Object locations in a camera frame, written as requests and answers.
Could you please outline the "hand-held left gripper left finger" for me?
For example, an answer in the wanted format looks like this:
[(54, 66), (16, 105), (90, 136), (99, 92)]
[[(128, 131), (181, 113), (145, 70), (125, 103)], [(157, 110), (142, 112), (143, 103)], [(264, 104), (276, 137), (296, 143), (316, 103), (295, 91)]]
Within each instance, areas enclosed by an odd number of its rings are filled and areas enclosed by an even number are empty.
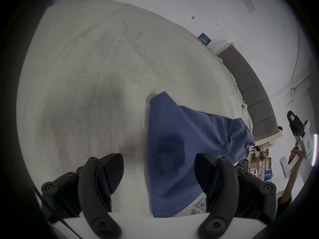
[(111, 195), (124, 174), (120, 153), (90, 157), (76, 172), (67, 172), (41, 186), (41, 210), (51, 223), (78, 218), (83, 213), (93, 232), (102, 239), (118, 239), (120, 226), (110, 217)]

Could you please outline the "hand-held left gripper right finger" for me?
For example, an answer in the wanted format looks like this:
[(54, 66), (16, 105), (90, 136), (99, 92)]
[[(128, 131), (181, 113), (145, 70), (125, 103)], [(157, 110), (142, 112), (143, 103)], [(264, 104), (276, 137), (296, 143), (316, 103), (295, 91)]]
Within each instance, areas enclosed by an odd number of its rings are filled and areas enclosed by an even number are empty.
[(276, 186), (249, 172), (240, 172), (225, 157), (198, 153), (195, 177), (206, 195), (206, 213), (197, 234), (203, 239), (220, 238), (234, 217), (259, 220), (268, 225), (277, 212)]

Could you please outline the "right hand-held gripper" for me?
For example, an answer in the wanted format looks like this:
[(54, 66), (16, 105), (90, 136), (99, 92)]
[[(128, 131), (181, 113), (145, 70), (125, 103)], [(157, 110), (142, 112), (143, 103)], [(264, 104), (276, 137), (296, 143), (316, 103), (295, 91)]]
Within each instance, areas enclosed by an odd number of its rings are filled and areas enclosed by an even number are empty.
[[(299, 142), (298, 148), (304, 153), (304, 159), (308, 160), (314, 154), (314, 140), (313, 136), (310, 134), (310, 122), (306, 120), (304, 123), (295, 115), (292, 111), (287, 112), (287, 119), (289, 121), (289, 127), (295, 137), (295, 140)], [(291, 175), (291, 170), (293, 166), (298, 161), (298, 157), (288, 164), (288, 160), (282, 157), (279, 161), (282, 167), (283, 174), (285, 178), (289, 178)]]

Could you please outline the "person's right hand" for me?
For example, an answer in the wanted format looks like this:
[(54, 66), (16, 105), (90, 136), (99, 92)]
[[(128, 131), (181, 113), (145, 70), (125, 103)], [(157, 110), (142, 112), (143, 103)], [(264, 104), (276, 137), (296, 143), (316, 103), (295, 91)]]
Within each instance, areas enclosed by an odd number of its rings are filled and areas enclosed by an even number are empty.
[(291, 150), (291, 154), (289, 156), (289, 161), (288, 164), (290, 164), (295, 157), (298, 157), (298, 161), (296, 162), (296, 164), (293, 166), (293, 168), (299, 168), (303, 159), (304, 159), (304, 153), (298, 148), (298, 144), (299, 142), (297, 141), (295, 143), (295, 147)]

